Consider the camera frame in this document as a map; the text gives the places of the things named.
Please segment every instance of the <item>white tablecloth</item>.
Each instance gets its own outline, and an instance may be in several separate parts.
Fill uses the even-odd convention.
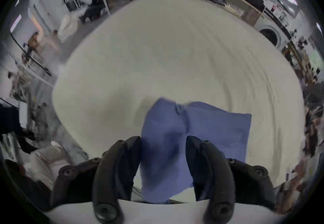
[[[136,0],[89,35],[59,77],[53,103],[91,156],[140,135],[159,97],[251,113],[246,162],[274,186],[298,162],[303,98],[284,56],[263,35],[202,0]]]

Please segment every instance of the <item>white bag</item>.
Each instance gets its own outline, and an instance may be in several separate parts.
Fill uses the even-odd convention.
[[[83,7],[79,10],[72,11],[68,14],[65,14],[57,36],[63,43],[69,36],[75,34],[78,29],[78,18],[83,16],[88,7]]]

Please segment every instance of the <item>washing machine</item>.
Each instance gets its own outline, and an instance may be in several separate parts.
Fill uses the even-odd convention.
[[[257,20],[254,28],[273,43],[278,50],[282,50],[290,41],[291,36],[280,20],[266,10]]]

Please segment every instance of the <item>blue cloth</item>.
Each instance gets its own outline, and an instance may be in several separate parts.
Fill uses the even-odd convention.
[[[186,138],[211,141],[226,158],[245,162],[251,114],[229,113],[203,102],[179,105],[160,98],[142,129],[142,196],[161,203],[192,187]]]

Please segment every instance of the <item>washing machine door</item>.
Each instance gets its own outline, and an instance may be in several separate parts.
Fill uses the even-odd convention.
[[[279,32],[271,25],[262,25],[257,29],[264,35],[277,49],[281,47],[281,36]]]

